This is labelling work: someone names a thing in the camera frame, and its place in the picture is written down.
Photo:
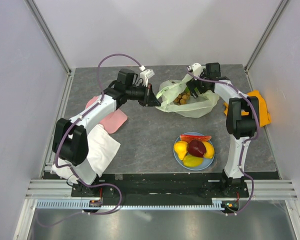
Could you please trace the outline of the brown fake walnut cluster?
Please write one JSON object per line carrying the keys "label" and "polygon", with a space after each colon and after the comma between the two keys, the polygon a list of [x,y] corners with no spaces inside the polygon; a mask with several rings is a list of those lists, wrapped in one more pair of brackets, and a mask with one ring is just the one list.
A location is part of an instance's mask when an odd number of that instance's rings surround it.
{"label": "brown fake walnut cluster", "polygon": [[175,98],[173,103],[176,105],[185,105],[187,101],[190,99],[190,96],[191,94],[189,92],[183,92]]}

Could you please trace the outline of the pale green plastic bag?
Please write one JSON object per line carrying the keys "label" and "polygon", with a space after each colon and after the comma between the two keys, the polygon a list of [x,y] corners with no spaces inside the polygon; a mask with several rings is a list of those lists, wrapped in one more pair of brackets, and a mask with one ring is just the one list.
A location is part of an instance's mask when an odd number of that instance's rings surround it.
{"label": "pale green plastic bag", "polygon": [[161,99],[161,106],[157,109],[165,113],[176,113],[186,118],[201,118],[210,113],[220,99],[210,90],[198,94],[197,98],[189,96],[185,104],[175,102],[176,98],[185,92],[187,83],[191,79],[191,76],[186,75],[182,80],[172,79],[161,83],[156,94],[156,98]]}

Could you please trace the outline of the red fake watermelon slice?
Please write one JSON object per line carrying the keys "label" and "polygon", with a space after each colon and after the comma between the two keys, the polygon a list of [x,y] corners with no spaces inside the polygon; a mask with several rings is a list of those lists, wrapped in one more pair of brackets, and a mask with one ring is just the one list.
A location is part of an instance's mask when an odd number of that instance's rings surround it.
{"label": "red fake watermelon slice", "polygon": [[193,140],[197,140],[200,142],[208,142],[211,140],[211,138],[212,137],[210,135],[191,135],[191,134],[180,135],[180,140],[183,142],[187,142],[188,144]]}

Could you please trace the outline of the yellow fake pear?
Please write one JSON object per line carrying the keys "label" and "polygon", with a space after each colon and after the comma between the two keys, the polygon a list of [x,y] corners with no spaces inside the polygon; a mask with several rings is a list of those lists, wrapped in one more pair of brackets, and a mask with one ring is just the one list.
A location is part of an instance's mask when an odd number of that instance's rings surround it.
{"label": "yellow fake pear", "polygon": [[188,153],[188,143],[186,141],[178,141],[174,144],[173,147],[175,153],[177,154],[178,158],[183,161],[185,156]]}

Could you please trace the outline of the dark red fake apple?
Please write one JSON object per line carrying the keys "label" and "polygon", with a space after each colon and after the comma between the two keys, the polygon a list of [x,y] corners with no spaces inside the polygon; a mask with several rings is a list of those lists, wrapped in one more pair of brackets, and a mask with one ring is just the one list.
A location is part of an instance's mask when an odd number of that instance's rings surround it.
{"label": "dark red fake apple", "polygon": [[187,147],[187,151],[190,155],[203,158],[204,154],[206,153],[206,148],[203,142],[198,140],[192,140]]}

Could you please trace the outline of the yellow fake lemon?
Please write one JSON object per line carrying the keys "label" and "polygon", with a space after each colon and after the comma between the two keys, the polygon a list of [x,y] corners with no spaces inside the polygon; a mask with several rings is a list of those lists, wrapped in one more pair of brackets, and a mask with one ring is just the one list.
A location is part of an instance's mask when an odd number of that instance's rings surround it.
{"label": "yellow fake lemon", "polygon": [[206,152],[204,154],[204,158],[212,159],[215,155],[215,149],[214,149],[213,145],[209,141],[203,141],[202,143],[206,150]]}

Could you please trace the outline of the yellow green fake starfruit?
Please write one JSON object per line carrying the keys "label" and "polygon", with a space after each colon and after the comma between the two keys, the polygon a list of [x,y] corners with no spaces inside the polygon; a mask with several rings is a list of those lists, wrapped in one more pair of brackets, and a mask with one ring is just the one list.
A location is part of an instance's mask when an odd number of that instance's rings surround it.
{"label": "yellow green fake starfruit", "polygon": [[203,157],[196,157],[193,155],[186,155],[182,160],[182,163],[185,167],[195,168],[201,165],[204,162]]}

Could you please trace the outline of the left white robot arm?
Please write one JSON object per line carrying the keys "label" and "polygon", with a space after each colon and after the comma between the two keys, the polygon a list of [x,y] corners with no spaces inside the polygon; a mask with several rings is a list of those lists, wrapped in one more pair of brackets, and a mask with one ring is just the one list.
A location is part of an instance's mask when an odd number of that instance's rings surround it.
{"label": "left white robot arm", "polygon": [[115,112],[128,100],[138,101],[143,107],[159,107],[161,104],[153,93],[149,79],[154,76],[152,69],[140,67],[137,74],[123,68],[95,103],[76,116],[60,118],[55,125],[52,151],[57,169],[69,167],[71,173],[84,185],[90,185],[97,177],[87,156],[89,153],[88,134],[109,114]]}

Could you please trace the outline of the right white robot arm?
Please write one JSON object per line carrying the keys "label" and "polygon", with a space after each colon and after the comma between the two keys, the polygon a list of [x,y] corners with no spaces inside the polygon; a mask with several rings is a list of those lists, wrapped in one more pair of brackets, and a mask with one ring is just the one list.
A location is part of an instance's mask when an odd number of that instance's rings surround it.
{"label": "right white robot arm", "polygon": [[194,63],[187,67],[188,88],[194,97],[198,93],[211,91],[228,104],[226,130],[230,135],[227,163],[222,170],[222,190],[243,190],[245,188],[245,161],[250,142],[260,131],[259,100],[248,96],[235,87],[230,79],[221,76],[217,62],[201,65]]}

